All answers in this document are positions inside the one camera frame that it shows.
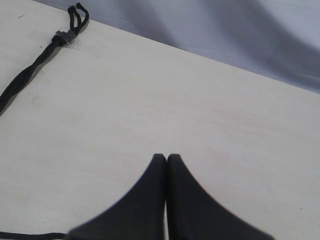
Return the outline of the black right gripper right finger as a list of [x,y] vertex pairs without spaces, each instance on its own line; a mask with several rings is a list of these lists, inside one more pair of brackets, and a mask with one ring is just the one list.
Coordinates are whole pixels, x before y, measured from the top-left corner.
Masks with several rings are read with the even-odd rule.
[[273,239],[214,200],[179,154],[171,154],[167,159],[166,214],[171,240]]

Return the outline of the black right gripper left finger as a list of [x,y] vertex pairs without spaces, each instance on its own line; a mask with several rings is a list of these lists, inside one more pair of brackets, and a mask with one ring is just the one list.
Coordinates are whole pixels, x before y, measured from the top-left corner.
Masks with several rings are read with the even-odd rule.
[[163,240],[166,158],[153,155],[135,185],[113,206],[75,227],[69,240]]

